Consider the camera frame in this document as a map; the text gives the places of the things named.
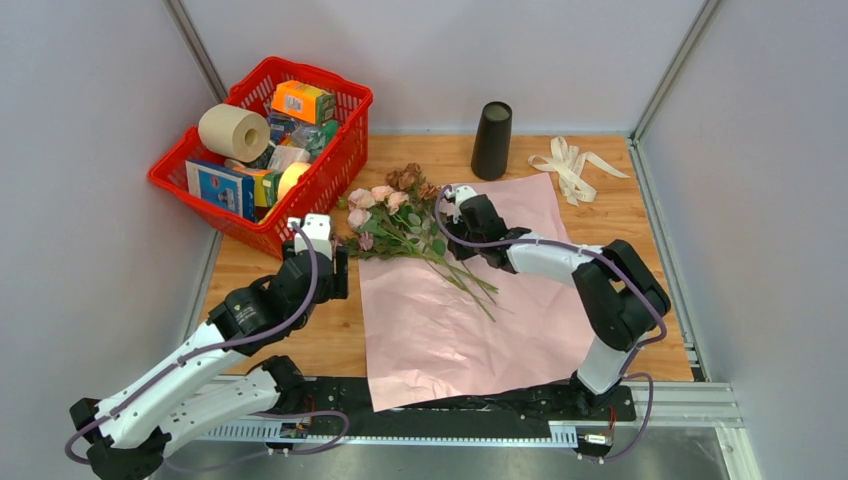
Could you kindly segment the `purple flower bouquet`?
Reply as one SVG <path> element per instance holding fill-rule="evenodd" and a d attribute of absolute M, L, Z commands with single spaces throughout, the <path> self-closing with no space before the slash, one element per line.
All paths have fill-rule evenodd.
<path fill-rule="evenodd" d="M 448 243 L 436 224 L 439 186 L 430 182 L 417 163 L 389 172 L 384 183 L 358 188 L 338 201 L 348 210 L 352 234 L 341 243 L 355 258 L 388 261 L 415 258 L 444 281 L 469 295 L 476 306 L 494 321 L 497 287 L 472 274 L 462 263 L 448 260 Z"/>

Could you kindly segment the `cream ribbon with gold print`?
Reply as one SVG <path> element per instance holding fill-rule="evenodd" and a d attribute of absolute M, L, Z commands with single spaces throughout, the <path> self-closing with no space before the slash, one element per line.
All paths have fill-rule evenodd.
<path fill-rule="evenodd" d="M 613 167 L 596 153 L 581 151 L 579 147 L 569 144 L 564 136 L 552 138 L 549 146 L 549 155 L 530 155 L 527 163 L 535 170 L 555 173 L 559 191 L 570 205 L 593 203 L 596 199 L 596 188 L 582 178 L 586 165 L 592 165 L 615 178 L 629 178 L 628 174 Z"/>

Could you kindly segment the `pink and purple wrapping paper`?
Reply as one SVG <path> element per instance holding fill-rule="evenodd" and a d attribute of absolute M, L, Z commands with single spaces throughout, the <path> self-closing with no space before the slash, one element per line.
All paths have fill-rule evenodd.
<path fill-rule="evenodd" d="M 561 380 L 585 359 L 594 334 L 574 288 L 481 258 L 466 268 L 493 292 L 466 293 L 415 258 L 360 262 L 376 411 Z"/>

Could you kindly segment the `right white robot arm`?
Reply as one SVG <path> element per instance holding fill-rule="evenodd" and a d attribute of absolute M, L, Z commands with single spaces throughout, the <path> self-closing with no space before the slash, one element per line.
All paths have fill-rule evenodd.
<path fill-rule="evenodd" d="M 667 334 L 671 299 L 637 251 L 624 240 L 579 246 L 510 228 L 489 197 L 467 185 L 443 188 L 435 206 L 437 225 L 456 259 L 480 256 L 494 269 L 576 289 L 594 338 L 571 377 L 570 402 L 581 417 L 598 417 L 637 352 Z"/>

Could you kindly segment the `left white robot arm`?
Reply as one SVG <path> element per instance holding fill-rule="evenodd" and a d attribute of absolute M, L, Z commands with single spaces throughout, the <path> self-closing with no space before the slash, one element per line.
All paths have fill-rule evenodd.
<path fill-rule="evenodd" d="M 178 349 L 112 396 L 70 408 L 66 456 L 101 479 L 144 479 L 183 445 L 245 415 L 298 417 L 315 409 L 287 356 L 272 356 L 235 382 L 200 390 L 219 373 L 303 328 L 315 305 L 348 296 L 348 250 L 295 249 L 274 275 L 236 289 Z"/>

